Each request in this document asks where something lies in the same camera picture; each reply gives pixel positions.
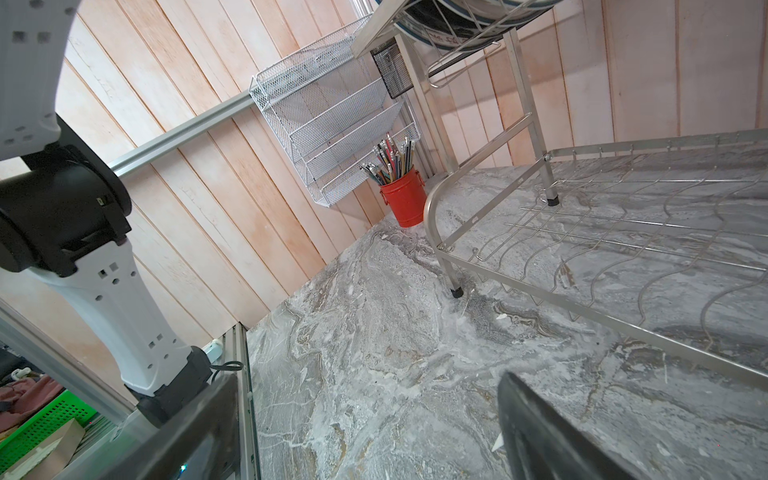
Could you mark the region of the green rim white plate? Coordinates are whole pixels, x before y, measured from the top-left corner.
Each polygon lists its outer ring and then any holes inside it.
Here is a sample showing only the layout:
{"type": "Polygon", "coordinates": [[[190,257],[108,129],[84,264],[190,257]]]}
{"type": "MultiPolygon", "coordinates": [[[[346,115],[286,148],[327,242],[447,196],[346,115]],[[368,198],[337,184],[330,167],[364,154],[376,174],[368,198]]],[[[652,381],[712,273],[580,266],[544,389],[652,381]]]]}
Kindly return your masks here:
{"type": "Polygon", "coordinates": [[[410,1],[395,17],[405,35],[443,51],[482,49],[551,10],[555,1],[410,1]]]}

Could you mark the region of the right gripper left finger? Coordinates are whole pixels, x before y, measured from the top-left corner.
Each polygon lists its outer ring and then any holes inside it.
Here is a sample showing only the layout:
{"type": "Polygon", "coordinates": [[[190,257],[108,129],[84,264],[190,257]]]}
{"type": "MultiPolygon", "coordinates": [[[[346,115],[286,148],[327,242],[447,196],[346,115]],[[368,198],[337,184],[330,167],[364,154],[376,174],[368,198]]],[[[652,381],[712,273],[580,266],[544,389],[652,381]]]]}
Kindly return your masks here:
{"type": "Polygon", "coordinates": [[[103,479],[228,479],[240,466],[238,381],[219,378],[103,479]]]}

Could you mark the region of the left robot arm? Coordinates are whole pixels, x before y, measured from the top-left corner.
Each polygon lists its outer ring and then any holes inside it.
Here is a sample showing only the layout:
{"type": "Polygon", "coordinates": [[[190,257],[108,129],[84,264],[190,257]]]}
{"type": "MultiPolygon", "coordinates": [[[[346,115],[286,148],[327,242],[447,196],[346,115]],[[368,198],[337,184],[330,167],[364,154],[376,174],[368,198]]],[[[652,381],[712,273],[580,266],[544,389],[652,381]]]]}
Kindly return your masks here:
{"type": "Polygon", "coordinates": [[[27,167],[1,183],[1,266],[64,297],[115,359],[139,411],[161,427],[207,387],[212,368],[138,273],[126,187],[56,113],[77,10],[75,1],[1,5],[1,156],[27,167]]]}

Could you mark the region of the steel two-tier dish rack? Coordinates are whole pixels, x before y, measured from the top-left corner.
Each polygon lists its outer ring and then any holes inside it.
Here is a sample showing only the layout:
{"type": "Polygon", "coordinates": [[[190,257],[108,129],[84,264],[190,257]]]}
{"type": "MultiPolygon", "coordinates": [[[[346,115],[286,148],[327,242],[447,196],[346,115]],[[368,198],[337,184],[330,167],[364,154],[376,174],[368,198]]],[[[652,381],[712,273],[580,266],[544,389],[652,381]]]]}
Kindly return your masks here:
{"type": "Polygon", "coordinates": [[[487,48],[499,135],[443,128],[427,236],[470,271],[767,386],[767,5],[541,1],[487,48]]]}

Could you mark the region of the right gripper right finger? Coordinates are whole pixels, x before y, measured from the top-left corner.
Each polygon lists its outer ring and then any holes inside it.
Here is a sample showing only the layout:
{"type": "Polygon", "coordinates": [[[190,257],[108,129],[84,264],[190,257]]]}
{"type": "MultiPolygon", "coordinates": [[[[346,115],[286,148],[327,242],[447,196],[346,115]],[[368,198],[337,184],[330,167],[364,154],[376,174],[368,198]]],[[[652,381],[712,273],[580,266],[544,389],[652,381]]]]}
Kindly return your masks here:
{"type": "Polygon", "coordinates": [[[511,372],[497,389],[499,423],[515,479],[631,479],[633,476],[511,372]]]}

